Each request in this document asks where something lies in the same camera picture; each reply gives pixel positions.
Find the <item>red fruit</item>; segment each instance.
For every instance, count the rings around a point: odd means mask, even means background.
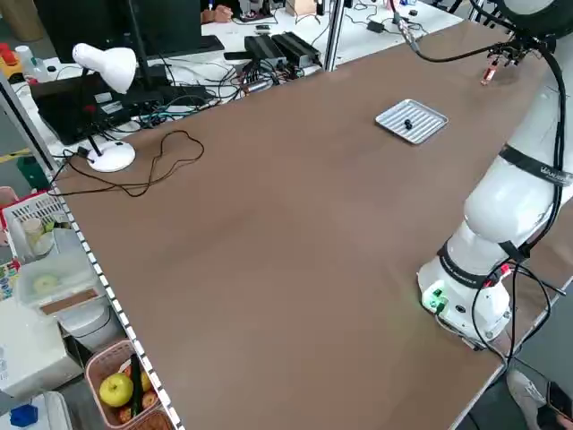
[[[124,369],[124,373],[127,375],[128,378],[132,379],[132,365],[128,365]]]
[[[143,399],[141,399],[141,405],[144,409],[151,408],[155,401],[158,399],[158,395],[153,391],[149,390],[145,394],[143,394]]]
[[[132,408],[129,406],[124,406],[123,408],[119,409],[117,413],[117,419],[122,424],[129,422],[132,419]]]

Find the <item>pink basket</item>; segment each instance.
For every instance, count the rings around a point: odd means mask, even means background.
[[[91,389],[91,395],[98,405],[99,412],[104,418],[106,427],[109,429],[134,429],[147,415],[159,407],[158,400],[150,408],[145,409],[137,417],[125,424],[117,419],[116,408],[102,403],[99,399],[99,386],[111,374],[115,374],[125,361],[135,352],[130,340],[122,340],[93,356],[86,366],[86,379]]]

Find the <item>green object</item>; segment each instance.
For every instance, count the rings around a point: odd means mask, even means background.
[[[30,188],[38,190],[47,190],[50,183],[47,181],[46,175],[42,171],[42,167],[38,164],[34,157],[20,157],[16,161],[16,166],[20,173],[26,178]]]

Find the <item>computer monitor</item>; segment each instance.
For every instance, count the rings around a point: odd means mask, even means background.
[[[135,47],[126,2],[121,0],[34,0],[62,63],[73,63],[80,42],[100,49]],[[201,37],[200,0],[133,0],[147,57],[222,50],[217,38]]]

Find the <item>blue object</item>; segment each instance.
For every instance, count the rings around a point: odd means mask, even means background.
[[[27,427],[38,422],[38,408],[23,405],[10,411],[10,424],[15,427]]]

